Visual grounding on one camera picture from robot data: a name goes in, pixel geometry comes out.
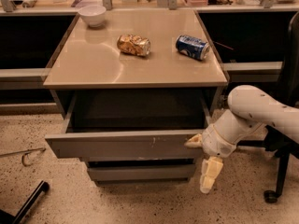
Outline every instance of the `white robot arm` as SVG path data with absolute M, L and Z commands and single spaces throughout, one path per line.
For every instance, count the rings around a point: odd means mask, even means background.
M 253 86 L 238 86 L 228 96 L 229 109 L 202 134 L 185 143 L 186 147 L 201 147 L 209 155 L 203 160 L 200 189 L 209 193 L 237 143 L 265 125 L 272 126 L 299 143 L 299 109 L 284 105 Z

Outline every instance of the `bowl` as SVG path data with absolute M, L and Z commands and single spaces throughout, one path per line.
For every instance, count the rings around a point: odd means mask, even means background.
M 78 14 L 90 27 L 98 27 L 104 23 L 106 8 L 100 5 L 82 7 Z

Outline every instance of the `speckled floor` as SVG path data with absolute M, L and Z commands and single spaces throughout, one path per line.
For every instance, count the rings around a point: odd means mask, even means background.
M 114 184 L 96 187 L 77 159 L 58 160 L 44 140 L 59 133 L 62 117 L 51 108 L 0 107 L 0 153 L 45 147 L 24 167 L 21 155 L 0 160 L 0 209 L 15 215 L 40 180 L 50 183 L 24 222 L 32 223 L 298 223 L 299 161 L 291 157 L 283 196 L 268 204 L 278 161 L 261 148 L 240 147 L 225 160 L 215 188 L 202 194 L 200 162 L 190 182 Z

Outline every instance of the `gold can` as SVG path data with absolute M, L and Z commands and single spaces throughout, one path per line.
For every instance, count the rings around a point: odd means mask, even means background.
M 120 35 L 117 46 L 122 52 L 135 56 L 150 54 L 150 41 L 140 35 Z

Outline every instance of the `soda can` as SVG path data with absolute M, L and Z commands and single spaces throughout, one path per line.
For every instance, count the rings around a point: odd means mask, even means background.
M 150 41 L 140 35 L 120 35 L 117 46 L 122 52 L 135 56 L 150 54 Z
M 178 52 L 202 61 L 209 52 L 210 46 L 203 40 L 189 35 L 180 35 L 176 42 Z

